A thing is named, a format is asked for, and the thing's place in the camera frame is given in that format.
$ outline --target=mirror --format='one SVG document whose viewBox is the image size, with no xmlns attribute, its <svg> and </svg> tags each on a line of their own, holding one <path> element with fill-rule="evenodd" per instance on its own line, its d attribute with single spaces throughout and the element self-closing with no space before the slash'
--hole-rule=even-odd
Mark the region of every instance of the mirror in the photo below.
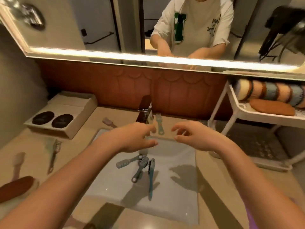
<svg viewBox="0 0 305 229">
<path fill-rule="evenodd" d="M 14 1 L 45 19 L 36 30 L 1 0 L 1 20 L 29 57 L 217 72 L 293 73 L 305 61 L 305 0 Z"/>
</svg>

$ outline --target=sink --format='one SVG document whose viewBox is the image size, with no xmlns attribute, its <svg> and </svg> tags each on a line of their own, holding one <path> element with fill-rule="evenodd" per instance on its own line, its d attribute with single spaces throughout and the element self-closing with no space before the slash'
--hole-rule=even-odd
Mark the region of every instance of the sink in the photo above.
<svg viewBox="0 0 305 229">
<path fill-rule="evenodd" d="M 104 197 L 108 202 L 166 219 L 198 224 L 197 174 L 195 149 L 174 140 L 157 139 L 154 148 L 135 153 L 117 154 L 98 174 L 85 195 Z M 153 194 L 148 200 L 148 168 L 143 169 L 141 179 L 132 183 L 138 162 L 121 169 L 116 163 L 138 154 L 156 161 Z"/>
</svg>

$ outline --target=wooden panel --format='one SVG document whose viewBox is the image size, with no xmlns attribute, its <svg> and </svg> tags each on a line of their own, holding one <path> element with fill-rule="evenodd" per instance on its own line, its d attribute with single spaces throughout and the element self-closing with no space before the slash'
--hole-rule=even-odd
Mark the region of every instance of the wooden panel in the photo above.
<svg viewBox="0 0 305 229">
<path fill-rule="evenodd" d="M 142 96 L 152 96 L 154 112 L 208 119 L 223 90 L 223 74 L 166 70 L 88 62 L 37 59 L 49 87 L 96 95 L 100 105 L 137 109 Z M 232 109 L 225 98 L 219 114 Z"/>
</svg>

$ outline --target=beige countertop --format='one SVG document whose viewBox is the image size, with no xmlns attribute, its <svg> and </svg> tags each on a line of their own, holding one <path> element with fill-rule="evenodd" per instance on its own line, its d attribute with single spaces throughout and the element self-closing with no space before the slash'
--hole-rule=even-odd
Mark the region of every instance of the beige countertop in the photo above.
<svg viewBox="0 0 305 229">
<path fill-rule="evenodd" d="M 63 143 L 56 156 L 54 171 L 84 150 L 99 129 L 110 128 L 102 122 L 104 117 L 108 117 L 120 127 L 134 122 L 137 116 L 137 112 L 133 111 L 98 107 L 72 140 L 62 139 Z M 165 134 L 155 136 L 173 139 L 175 134 L 170 129 L 179 121 L 183 121 L 183 119 L 163 117 Z M 28 129 L 23 130 L 0 150 L 0 186 L 11 181 L 13 157 L 19 152 L 26 153 L 20 176 L 30 175 L 39 179 L 40 182 L 45 181 L 48 178 L 47 169 L 53 142 L 54 139 L 49 136 L 35 134 Z M 103 198 L 89 196 L 82 198 L 73 212 L 73 217 L 86 223 L 98 221 L 99 227 L 114 229 L 249 228 L 244 204 L 223 162 L 211 157 L 207 152 L 197 151 L 196 164 L 200 171 L 198 173 L 200 225 L 198 226 L 147 215 L 109 203 L 105 204 Z M 264 170 L 264 173 L 288 197 L 293 198 L 305 209 L 304 193 L 291 172 L 280 173 Z"/>
</svg>

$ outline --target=tap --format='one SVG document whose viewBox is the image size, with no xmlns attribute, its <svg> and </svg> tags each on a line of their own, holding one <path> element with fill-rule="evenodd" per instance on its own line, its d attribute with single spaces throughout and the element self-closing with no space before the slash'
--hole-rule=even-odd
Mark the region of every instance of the tap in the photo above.
<svg viewBox="0 0 305 229">
<path fill-rule="evenodd" d="M 146 95 L 142 97 L 139 105 L 139 115 L 136 122 L 151 124 L 153 122 L 153 111 L 151 96 Z"/>
</svg>

